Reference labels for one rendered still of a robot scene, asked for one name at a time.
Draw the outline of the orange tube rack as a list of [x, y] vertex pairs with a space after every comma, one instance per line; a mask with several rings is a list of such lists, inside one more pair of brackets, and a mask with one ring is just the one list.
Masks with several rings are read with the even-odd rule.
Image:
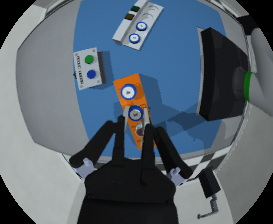
[[[115, 85], [115, 88], [116, 88], [116, 91], [117, 91], [117, 94], [118, 94], [118, 97], [119, 97], [119, 100], [121, 102], [121, 105], [122, 105], [122, 108], [123, 108], [123, 111], [125, 109], [125, 106], [129, 106], [129, 108], [134, 105], [134, 104], [137, 104], [137, 105], [140, 105], [142, 110], [143, 108], [147, 108], [147, 111], [148, 111], [148, 116], [150, 118], [150, 114], [149, 114], [149, 110], [148, 110], [148, 106], [147, 106], [147, 103], [146, 103], [146, 99], [145, 99], [145, 96], [144, 96], [144, 92], [143, 92], [143, 88], [142, 88], [142, 85], [141, 85], [141, 82], [140, 82], [140, 78], [139, 78], [139, 75], [138, 73], [137, 74], [134, 74], [134, 75], [131, 75], [131, 76], [127, 76], [127, 77], [124, 77], [124, 78], [121, 78], [121, 79], [118, 79], [118, 80], [115, 80], [113, 81], [114, 82], [114, 85]], [[132, 100], [125, 100], [121, 97], [120, 95], [120, 90], [121, 88], [123, 87], [123, 85], [125, 84], [133, 84], [135, 87], [136, 87], [136, 90], [137, 90], [137, 94], [135, 96], [134, 99]], [[151, 119], [151, 118], [150, 118]], [[131, 129], [131, 132], [133, 134], [133, 137], [135, 139], [135, 142], [137, 144], [137, 147], [139, 150], [142, 150], [141, 149], [141, 139], [143, 137], [139, 137], [135, 134], [136, 132], [136, 125], [140, 122], [142, 122], [142, 119], [139, 120], [139, 121], [132, 121], [129, 119], [127, 119], [128, 121], [128, 124], [129, 124], [129, 127]]]

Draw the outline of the blue and white screw cap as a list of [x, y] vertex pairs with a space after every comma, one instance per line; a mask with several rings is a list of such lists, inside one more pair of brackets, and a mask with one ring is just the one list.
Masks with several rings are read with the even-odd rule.
[[136, 87], [133, 84], [125, 84], [120, 90], [121, 97], [125, 100], [132, 100], [137, 94]]
[[134, 105], [128, 111], [128, 117], [132, 121], [139, 121], [143, 117], [143, 110], [140, 106]]

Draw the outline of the white screw cap with blue rim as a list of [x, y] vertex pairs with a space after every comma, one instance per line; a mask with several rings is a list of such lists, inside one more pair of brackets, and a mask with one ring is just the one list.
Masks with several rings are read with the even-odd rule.
[[147, 24], [144, 23], [144, 22], [138, 22], [138, 23], [136, 24], [136, 29], [137, 29], [138, 31], [145, 31], [145, 30], [147, 29]]
[[140, 41], [140, 36], [136, 33], [133, 33], [129, 36], [129, 41], [133, 44], [137, 44]]

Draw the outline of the blue bench mat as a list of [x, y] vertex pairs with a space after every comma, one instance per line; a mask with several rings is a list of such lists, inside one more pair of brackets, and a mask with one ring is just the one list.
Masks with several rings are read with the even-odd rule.
[[201, 80], [197, 27], [226, 37], [220, 14], [197, 0], [150, 0], [164, 7], [139, 51], [112, 40], [138, 0], [83, 0], [77, 14], [73, 52], [102, 50], [107, 82], [79, 91], [83, 124], [90, 139], [123, 114], [113, 81], [139, 74], [152, 125], [164, 127], [179, 154], [211, 148], [221, 120], [196, 115]]

